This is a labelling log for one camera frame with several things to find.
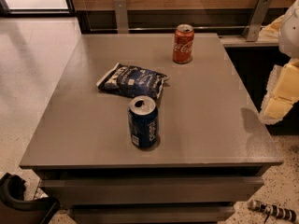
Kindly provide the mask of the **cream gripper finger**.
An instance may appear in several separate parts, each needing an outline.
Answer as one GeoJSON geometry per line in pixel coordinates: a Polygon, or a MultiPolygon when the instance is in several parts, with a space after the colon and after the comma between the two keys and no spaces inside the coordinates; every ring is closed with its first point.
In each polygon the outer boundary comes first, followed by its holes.
{"type": "Polygon", "coordinates": [[[272,37],[278,38],[278,32],[284,16],[280,16],[266,25],[259,33],[259,37],[272,37]]]}
{"type": "Polygon", "coordinates": [[[283,66],[275,65],[270,72],[266,95],[260,111],[263,124],[276,124],[299,101],[299,60],[290,59],[283,66]]]}

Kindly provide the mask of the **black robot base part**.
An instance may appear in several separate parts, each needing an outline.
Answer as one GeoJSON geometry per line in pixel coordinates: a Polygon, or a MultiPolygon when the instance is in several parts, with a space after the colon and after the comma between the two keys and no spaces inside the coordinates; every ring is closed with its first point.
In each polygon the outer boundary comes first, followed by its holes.
{"type": "Polygon", "coordinates": [[[48,224],[60,208],[56,198],[25,201],[25,181],[5,173],[0,179],[0,224],[48,224]]]}

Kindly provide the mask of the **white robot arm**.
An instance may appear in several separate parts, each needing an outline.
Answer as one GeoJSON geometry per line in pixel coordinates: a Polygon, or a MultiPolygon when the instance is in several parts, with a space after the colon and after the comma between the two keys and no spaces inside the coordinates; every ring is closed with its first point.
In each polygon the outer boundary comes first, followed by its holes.
{"type": "Polygon", "coordinates": [[[274,125],[299,101],[299,0],[288,8],[278,31],[278,48],[290,60],[270,72],[261,104],[260,122],[274,125]]]}

